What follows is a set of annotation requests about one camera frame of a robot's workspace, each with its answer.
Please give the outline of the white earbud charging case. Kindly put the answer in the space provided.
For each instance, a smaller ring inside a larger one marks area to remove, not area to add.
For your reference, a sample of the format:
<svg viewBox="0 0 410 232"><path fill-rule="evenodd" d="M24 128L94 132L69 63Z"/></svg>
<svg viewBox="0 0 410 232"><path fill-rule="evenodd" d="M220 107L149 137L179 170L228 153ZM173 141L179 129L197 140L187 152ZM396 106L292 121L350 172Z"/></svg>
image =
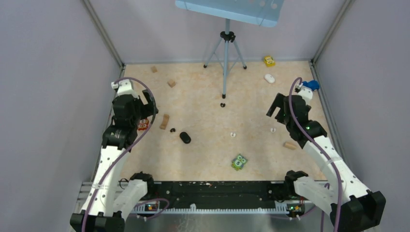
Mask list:
<svg viewBox="0 0 410 232"><path fill-rule="evenodd" d="M265 80L266 82L270 83L270 84L273 84L273 83L275 83L275 81L276 81L275 77L274 77L273 75L271 75L271 74L265 74L265 75L264 75L264 80Z"/></svg>

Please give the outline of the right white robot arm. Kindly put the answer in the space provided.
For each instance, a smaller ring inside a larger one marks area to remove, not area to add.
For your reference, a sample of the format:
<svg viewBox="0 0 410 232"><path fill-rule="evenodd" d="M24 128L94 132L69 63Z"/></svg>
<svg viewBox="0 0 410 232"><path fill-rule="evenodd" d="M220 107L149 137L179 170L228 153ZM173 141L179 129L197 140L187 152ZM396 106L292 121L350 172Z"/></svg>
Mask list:
<svg viewBox="0 0 410 232"><path fill-rule="evenodd" d="M275 116L286 126L290 137L310 155L327 178L329 188L322 187L303 171L290 170L285 175L283 192L289 199L299 196L311 201L327 214L337 232L362 232L380 224L386 198L380 191L371 191L347 166L338 154L326 130L309 119L308 98L278 93L267 116Z"/></svg>

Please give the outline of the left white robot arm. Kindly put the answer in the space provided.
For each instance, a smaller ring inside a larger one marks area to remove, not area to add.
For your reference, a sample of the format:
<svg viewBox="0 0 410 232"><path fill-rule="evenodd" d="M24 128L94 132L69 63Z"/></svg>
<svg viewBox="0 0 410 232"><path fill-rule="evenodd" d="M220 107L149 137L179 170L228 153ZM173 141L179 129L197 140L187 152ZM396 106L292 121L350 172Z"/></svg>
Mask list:
<svg viewBox="0 0 410 232"><path fill-rule="evenodd" d="M70 225L76 232L122 232L136 203L155 194L153 184L132 180L116 196L119 176L131 149L142 139L137 127L142 119L158 113L155 98L143 90L144 104L135 94L121 94L113 100L111 124L102 136L101 155L94 182L79 213L73 213Z"/></svg>

